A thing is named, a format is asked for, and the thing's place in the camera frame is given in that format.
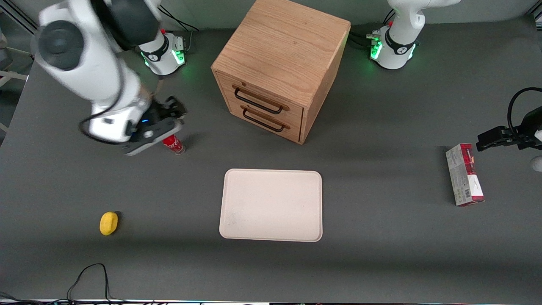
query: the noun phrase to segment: soda can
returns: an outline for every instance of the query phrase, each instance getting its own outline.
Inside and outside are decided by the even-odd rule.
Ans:
[[[173,151],[176,155],[181,155],[186,150],[186,147],[175,135],[171,135],[163,139],[162,143],[171,149],[171,151]]]

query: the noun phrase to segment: wooden cabinet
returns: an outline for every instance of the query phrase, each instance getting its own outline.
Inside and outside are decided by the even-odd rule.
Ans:
[[[350,22],[257,0],[211,69],[231,114],[303,144],[335,80]]]

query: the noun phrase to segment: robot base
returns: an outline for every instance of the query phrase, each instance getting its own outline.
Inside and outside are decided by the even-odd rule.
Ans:
[[[407,61],[412,58],[412,53],[416,48],[416,44],[414,44],[410,50],[405,50],[406,52],[404,54],[395,54],[393,48],[391,48],[385,40],[381,39],[389,28],[389,26],[381,27],[380,29],[373,31],[372,35],[370,35],[373,41],[376,42],[373,43],[373,47],[371,48],[370,58],[383,68],[395,70],[402,68]]]
[[[180,66],[185,63],[185,50],[184,50],[184,39],[182,37],[175,36],[171,33],[164,34],[165,39],[168,40],[167,50],[165,53],[158,59],[158,61],[153,61],[149,55],[146,57],[143,53],[141,54],[145,59],[145,64],[149,67],[152,72],[157,75],[169,75],[179,69]],[[140,46],[143,51],[146,51],[145,45]]]

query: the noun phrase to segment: red and white box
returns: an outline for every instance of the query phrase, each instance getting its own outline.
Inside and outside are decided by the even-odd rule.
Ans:
[[[485,201],[478,176],[474,171],[472,144],[459,144],[446,152],[455,205],[466,207]]]

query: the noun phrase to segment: drawer handle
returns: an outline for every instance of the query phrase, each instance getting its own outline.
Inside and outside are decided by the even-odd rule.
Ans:
[[[281,131],[284,130],[284,128],[286,127],[284,124],[282,124],[281,128],[275,128],[275,127],[273,127],[273,126],[269,126],[269,125],[267,125],[267,124],[264,123],[264,122],[261,122],[261,121],[255,119],[255,118],[251,118],[251,117],[247,116],[247,111],[248,111],[248,108],[243,107],[243,116],[244,116],[246,119],[251,120],[252,122],[254,122],[254,123],[256,123],[256,124],[262,125],[263,127],[267,128],[267,129],[271,129],[271,130],[273,130],[274,132],[281,132]]]
[[[246,98],[240,96],[238,93],[239,93],[239,88],[235,88],[235,93],[234,94],[235,94],[236,98],[238,98],[238,99],[242,100],[243,102],[248,103],[248,104],[250,104],[250,105],[252,105],[254,107],[258,107],[258,108],[260,108],[262,110],[265,110],[265,111],[267,111],[269,113],[272,113],[274,115],[278,115],[283,109],[282,106],[280,106],[278,110],[273,110],[273,109],[267,108],[267,107],[265,107],[263,105],[260,105],[258,103],[255,103],[255,102],[253,102],[253,101],[251,101],[249,99],[246,99]]]

